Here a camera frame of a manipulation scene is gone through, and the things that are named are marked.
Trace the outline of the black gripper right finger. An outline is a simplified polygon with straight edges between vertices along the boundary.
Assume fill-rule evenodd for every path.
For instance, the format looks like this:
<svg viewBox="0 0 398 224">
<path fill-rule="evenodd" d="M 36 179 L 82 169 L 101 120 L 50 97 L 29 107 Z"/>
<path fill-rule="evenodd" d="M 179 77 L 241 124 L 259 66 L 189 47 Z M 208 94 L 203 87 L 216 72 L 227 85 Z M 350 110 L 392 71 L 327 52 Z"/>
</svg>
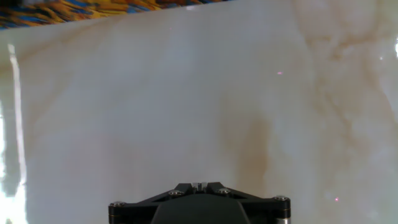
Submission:
<svg viewBox="0 0 398 224">
<path fill-rule="evenodd" d="M 200 182 L 199 193 L 233 199 L 249 223 L 291 224 L 290 199 L 286 196 L 261 198 L 225 187 L 221 182 Z"/>
</svg>

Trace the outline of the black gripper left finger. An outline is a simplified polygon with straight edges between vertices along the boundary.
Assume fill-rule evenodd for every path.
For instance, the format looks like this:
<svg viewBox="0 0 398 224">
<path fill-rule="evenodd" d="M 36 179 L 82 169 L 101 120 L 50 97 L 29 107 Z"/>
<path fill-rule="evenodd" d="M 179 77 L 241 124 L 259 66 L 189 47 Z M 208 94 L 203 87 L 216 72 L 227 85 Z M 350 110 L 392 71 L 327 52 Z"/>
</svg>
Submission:
<svg viewBox="0 0 398 224">
<path fill-rule="evenodd" d="M 199 192 L 200 184 L 178 184 L 174 189 L 137 203 L 113 202 L 108 206 L 109 224 L 150 224 L 164 202 Z"/>
</svg>

